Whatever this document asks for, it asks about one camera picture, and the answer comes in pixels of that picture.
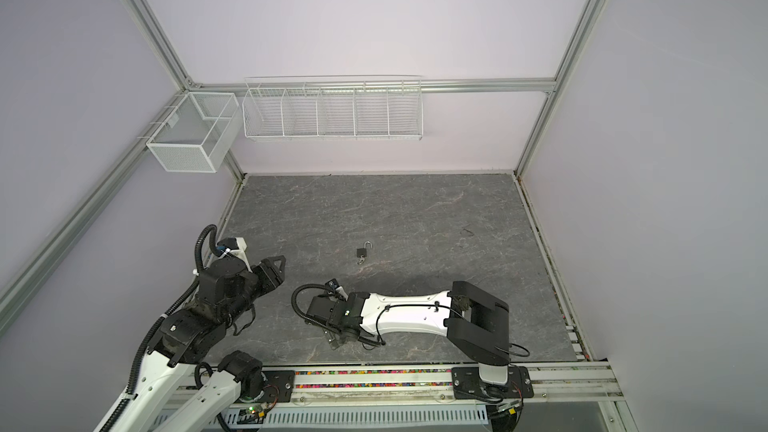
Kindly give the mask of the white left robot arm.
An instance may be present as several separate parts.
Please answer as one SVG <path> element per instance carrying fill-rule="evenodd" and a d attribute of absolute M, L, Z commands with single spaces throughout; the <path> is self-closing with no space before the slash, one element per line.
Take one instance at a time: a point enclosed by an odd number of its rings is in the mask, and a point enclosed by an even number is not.
<path fill-rule="evenodd" d="M 210 350 L 236 322 L 254 313 L 258 298 L 285 280 L 286 259 L 267 257 L 251 264 L 241 237 L 219 239 L 218 228 L 203 228 L 194 245 L 194 279 L 142 339 L 127 384 L 97 425 L 99 431 L 146 431 L 182 382 L 200 371 Z"/>

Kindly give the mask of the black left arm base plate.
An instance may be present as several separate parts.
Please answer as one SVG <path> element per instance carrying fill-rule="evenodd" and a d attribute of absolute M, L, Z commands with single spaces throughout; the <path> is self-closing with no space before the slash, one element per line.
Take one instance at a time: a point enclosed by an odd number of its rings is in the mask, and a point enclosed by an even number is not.
<path fill-rule="evenodd" d="M 294 370 L 266 370 L 252 374 L 243 382 L 242 403 L 287 403 L 294 390 Z"/>

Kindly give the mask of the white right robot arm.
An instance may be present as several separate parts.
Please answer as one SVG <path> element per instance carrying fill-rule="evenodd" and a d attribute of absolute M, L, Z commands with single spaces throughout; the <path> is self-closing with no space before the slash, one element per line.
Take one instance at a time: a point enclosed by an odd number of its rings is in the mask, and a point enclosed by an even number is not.
<path fill-rule="evenodd" d="M 467 282 L 423 296 L 346 292 L 337 280 L 304 284 L 291 307 L 306 324 L 324 331 L 331 347 L 358 342 L 367 349 L 387 345 L 387 334 L 428 334 L 446 338 L 476 365 L 469 377 L 453 379 L 461 399 L 486 404 L 534 396 L 530 376 L 514 364 L 530 351 L 510 341 L 507 302 Z"/>

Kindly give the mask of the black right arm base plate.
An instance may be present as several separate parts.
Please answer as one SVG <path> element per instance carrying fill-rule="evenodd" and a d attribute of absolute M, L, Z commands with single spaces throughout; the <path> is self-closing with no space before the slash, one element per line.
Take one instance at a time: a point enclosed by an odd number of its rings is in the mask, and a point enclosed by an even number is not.
<path fill-rule="evenodd" d="M 481 378 L 479 366 L 459 366 L 451 369 L 453 395 L 458 400 L 494 402 L 506 399 L 530 399 L 534 397 L 532 379 L 526 367 L 508 365 L 503 384 Z"/>

